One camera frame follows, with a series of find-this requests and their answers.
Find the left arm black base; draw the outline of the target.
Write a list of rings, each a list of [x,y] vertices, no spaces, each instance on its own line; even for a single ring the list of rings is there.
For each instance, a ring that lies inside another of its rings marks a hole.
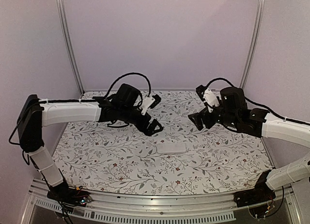
[[[85,207],[92,201],[90,193],[83,190],[83,186],[70,187],[65,180],[57,186],[48,183],[47,186],[49,189],[47,197],[65,205]]]

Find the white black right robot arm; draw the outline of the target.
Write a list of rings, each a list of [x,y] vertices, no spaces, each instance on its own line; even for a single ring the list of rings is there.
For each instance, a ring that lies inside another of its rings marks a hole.
[[[220,124],[235,133],[310,146],[308,122],[281,116],[270,107],[250,100],[245,97],[243,89],[233,86],[231,82],[228,87],[221,89],[217,96],[209,89],[217,80],[213,79],[207,85],[196,88],[196,93],[205,107],[188,117],[198,130],[210,129],[215,124]],[[255,203],[260,203],[269,195],[269,190],[274,191],[309,177],[310,155],[306,154],[285,166],[262,173],[250,193],[250,198]]]

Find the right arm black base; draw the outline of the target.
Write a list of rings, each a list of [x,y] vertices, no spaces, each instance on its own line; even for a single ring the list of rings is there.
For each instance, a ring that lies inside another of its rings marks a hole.
[[[267,176],[270,172],[271,170],[263,172],[256,181],[253,189],[235,192],[233,194],[233,200],[238,208],[265,202],[260,207],[249,209],[250,215],[253,218],[265,218],[271,210],[274,198],[276,198],[274,190],[270,189],[266,184]]]

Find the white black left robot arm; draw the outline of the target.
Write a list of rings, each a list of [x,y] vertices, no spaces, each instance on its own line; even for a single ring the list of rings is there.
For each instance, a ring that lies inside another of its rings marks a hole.
[[[135,126],[146,136],[163,130],[162,125],[147,113],[148,109],[154,108],[161,101],[158,95],[143,97],[139,89],[126,83],[116,93],[110,94],[110,91],[108,89],[104,96],[91,99],[50,100],[30,95],[9,137],[11,145],[20,146],[29,155],[47,185],[53,188],[54,195],[62,202],[72,198],[72,191],[45,148],[43,127],[80,121],[108,122],[113,125],[122,121],[126,125]]]

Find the white remote control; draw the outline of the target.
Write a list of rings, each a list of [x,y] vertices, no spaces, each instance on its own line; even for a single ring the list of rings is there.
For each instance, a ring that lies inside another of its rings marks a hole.
[[[185,143],[168,143],[168,144],[158,144],[157,152],[159,154],[179,154],[186,152]]]

